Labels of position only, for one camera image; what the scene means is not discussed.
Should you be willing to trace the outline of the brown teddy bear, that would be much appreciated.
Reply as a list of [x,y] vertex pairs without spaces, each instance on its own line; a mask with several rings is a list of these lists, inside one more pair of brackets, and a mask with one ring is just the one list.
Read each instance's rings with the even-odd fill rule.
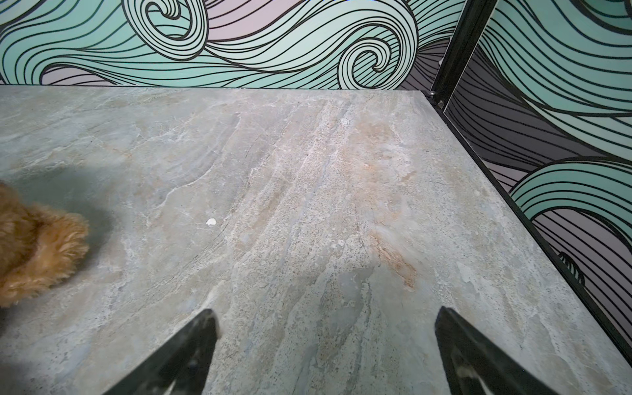
[[1,184],[1,306],[9,308],[70,278],[89,251],[86,219],[27,205]]

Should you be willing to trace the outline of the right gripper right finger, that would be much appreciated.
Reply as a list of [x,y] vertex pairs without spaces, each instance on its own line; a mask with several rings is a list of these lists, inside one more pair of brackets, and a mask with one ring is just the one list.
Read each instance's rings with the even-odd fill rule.
[[434,333],[452,394],[556,395],[454,309],[439,309]]

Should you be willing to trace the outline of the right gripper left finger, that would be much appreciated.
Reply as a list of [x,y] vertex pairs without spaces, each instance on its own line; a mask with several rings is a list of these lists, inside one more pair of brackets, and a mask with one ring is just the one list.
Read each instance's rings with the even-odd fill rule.
[[204,309],[108,394],[201,394],[220,338],[219,319]]

